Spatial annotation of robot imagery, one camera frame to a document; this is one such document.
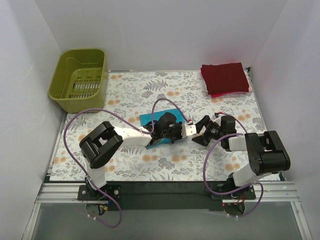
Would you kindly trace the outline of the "teal t shirt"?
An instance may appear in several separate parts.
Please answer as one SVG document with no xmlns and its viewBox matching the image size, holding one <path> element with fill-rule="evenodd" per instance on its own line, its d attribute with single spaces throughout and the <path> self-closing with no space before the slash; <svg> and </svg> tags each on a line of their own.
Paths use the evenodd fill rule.
<svg viewBox="0 0 320 240">
<path fill-rule="evenodd" d="M 162 115 L 164 115 L 166 112 L 173 114 L 176 117 L 176 122 L 178 122 L 178 123 L 179 122 L 182 122 L 182 123 L 186 122 L 185 119 L 183 118 L 182 114 L 176 108 L 155 112 L 154 115 L 153 115 L 153 120 L 154 121 L 158 121 L 160 119 L 160 117 Z M 151 117 L 150 113 L 141 114 L 140 115 L 140 124 L 141 124 L 141 126 L 147 125 L 149 122 L 151 122 L 151 120 L 152 120 L 152 117 Z M 165 138 L 165 139 L 162 139 L 156 145 L 154 145 L 154 147 L 158 146 L 158 145 L 171 144 L 171 143 L 172 143 L 172 141 L 170 139 L 166 139 Z"/>
</svg>

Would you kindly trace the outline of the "floral patterned table mat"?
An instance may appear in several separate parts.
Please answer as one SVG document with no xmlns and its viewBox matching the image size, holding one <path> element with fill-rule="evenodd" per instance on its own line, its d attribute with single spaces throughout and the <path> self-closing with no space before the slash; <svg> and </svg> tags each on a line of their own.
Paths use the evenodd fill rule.
<svg viewBox="0 0 320 240">
<path fill-rule="evenodd" d="M 51 181 L 82 181 L 85 164 L 79 143 L 103 121 L 116 127 L 141 125 L 140 115 L 179 107 L 198 122 L 205 115 L 224 112 L 237 118 L 239 133 L 266 130 L 253 92 L 212 98 L 202 75 L 196 72 L 111 72 L 108 76 L 104 112 L 69 114 L 67 135 L 62 136 L 55 153 Z M 109 181 L 200 181 L 203 167 L 209 181 L 223 181 L 248 163 L 245 152 L 227 152 L 216 146 L 204 164 L 208 148 L 191 139 L 162 144 L 149 149 L 140 146 L 120 148 L 104 168 Z"/>
</svg>

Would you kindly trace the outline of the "aluminium frame rail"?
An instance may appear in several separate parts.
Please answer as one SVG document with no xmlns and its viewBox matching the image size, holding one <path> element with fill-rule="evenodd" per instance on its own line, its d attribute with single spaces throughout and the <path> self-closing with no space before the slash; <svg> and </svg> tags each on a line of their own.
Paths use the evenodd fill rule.
<svg viewBox="0 0 320 240">
<path fill-rule="evenodd" d="M 77 202 L 79 187 L 78 182 L 43 183 L 40 187 L 37 203 L 73 203 Z"/>
</svg>

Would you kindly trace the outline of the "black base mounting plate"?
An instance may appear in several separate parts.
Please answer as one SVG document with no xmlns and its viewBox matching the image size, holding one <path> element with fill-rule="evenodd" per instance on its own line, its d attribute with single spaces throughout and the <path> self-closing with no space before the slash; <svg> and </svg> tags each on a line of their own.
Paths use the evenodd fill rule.
<svg viewBox="0 0 320 240">
<path fill-rule="evenodd" d="M 214 195 L 201 181 L 110 181 L 101 190 L 115 199 L 122 210 L 223 211 L 223 200 L 255 200 L 248 187 L 233 195 Z"/>
</svg>

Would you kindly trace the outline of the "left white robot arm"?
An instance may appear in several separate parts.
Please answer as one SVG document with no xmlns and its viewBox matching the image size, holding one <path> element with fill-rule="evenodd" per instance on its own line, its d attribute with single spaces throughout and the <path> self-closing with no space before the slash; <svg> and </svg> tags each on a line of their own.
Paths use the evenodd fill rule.
<svg viewBox="0 0 320 240">
<path fill-rule="evenodd" d="M 174 114 L 165 112 L 158 120 L 133 128 L 115 127 L 104 121 L 90 132 L 79 146 L 85 159 L 88 176 L 85 178 L 89 195 L 95 200 L 104 199 L 107 184 L 105 165 L 121 147 L 153 147 L 168 139 L 171 143 L 180 140 L 183 122 L 177 121 Z"/>
</svg>

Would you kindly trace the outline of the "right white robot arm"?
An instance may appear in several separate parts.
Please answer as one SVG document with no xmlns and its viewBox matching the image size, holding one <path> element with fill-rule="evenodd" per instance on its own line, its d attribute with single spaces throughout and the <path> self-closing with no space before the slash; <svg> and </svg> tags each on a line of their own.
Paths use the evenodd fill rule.
<svg viewBox="0 0 320 240">
<path fill-rule="evenodd" d="M 212 189 L 206 177 L 206 167 L 203 167 L 202 176 L 206 190 L 216 196 L 228 195 L 237 199 L 258 180 L 287 171 L 291 167 L 290 157 L 275 130 L 263 133 L 238 133 L 236 124 L 240 121 L 224 112 L 217 112 L 212 120 L 205 115 L 195 124 L 197 137 L 192 141 L 208 146 L 214 140 L 212 148 L 217 145 L 227 152 L 247 152 L 248 164 L 229 175 L 225 183 L 217 190 Z"/>
</svg>

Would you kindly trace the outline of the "olive green plastic basket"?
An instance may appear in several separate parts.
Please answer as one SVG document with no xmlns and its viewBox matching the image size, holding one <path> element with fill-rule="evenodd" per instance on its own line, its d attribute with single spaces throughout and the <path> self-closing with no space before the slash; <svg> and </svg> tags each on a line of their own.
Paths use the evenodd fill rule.
<svg viewBox="0 0 320 240">
<path fill-rule="evenodd" d="M 48 96 L 69 114 L 102 109 L 108 84 L 106 58 L 99 48 L 64 52 L 56 65 Z"/>
</svg>

